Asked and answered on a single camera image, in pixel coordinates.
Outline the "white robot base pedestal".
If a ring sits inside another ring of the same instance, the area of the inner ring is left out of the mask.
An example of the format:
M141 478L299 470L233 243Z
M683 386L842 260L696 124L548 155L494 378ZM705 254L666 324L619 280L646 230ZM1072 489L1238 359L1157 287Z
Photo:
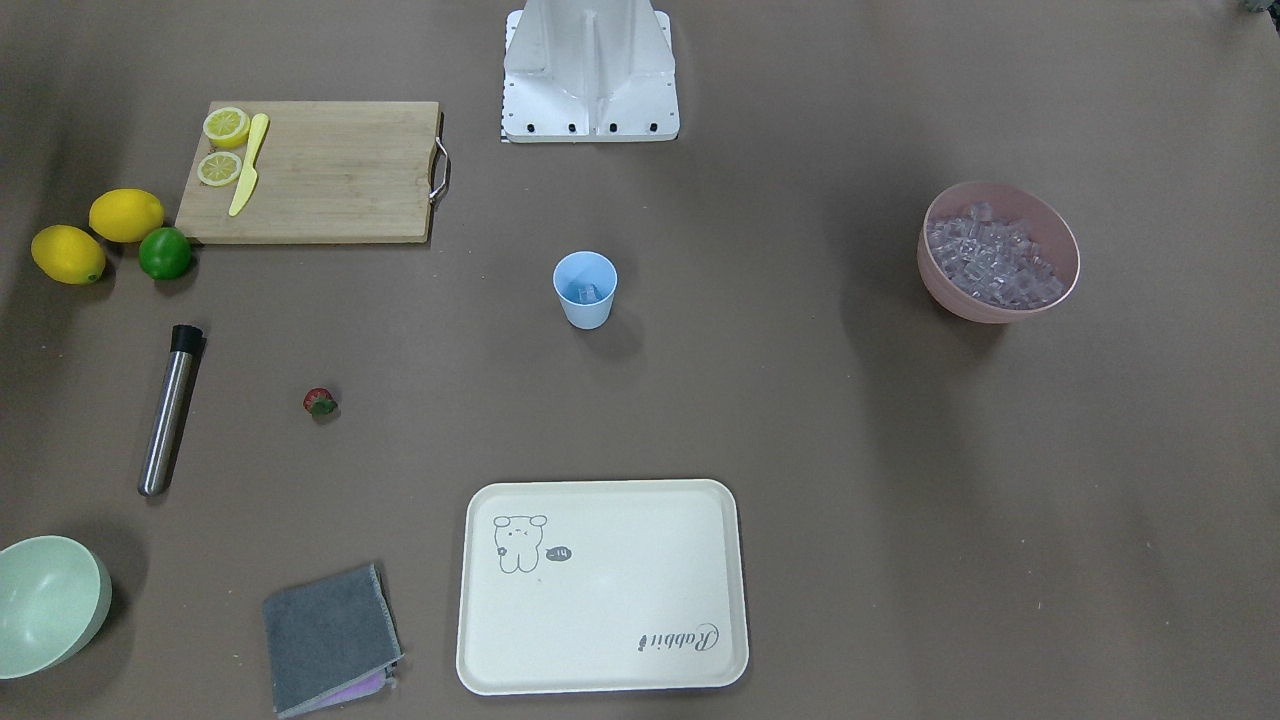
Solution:
M652 3L527 1L504 28L502 141L678 137L672 23Z

